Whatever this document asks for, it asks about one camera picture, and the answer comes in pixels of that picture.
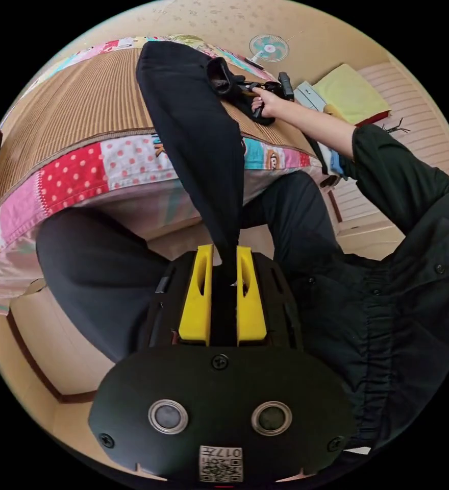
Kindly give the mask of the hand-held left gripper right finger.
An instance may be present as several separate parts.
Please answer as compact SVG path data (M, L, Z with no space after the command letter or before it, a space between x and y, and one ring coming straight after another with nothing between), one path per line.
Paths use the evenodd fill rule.
M237 247L236 265L237 341L264 341L267 328L251 248Z

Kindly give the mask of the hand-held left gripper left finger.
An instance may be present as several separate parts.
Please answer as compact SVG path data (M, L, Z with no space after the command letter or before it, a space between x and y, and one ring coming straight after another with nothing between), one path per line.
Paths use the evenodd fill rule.
M210 340L213 258L213 245L197 248L178 330L183 341Z

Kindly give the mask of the person's right hand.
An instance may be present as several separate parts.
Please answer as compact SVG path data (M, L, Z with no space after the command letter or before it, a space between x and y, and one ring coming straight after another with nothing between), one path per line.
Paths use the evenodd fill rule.
M253 114L260 113L263 118L282 118L288 101L281 99L277 95L261 89L253 88L252 92L256 95L253 98L251 109Z

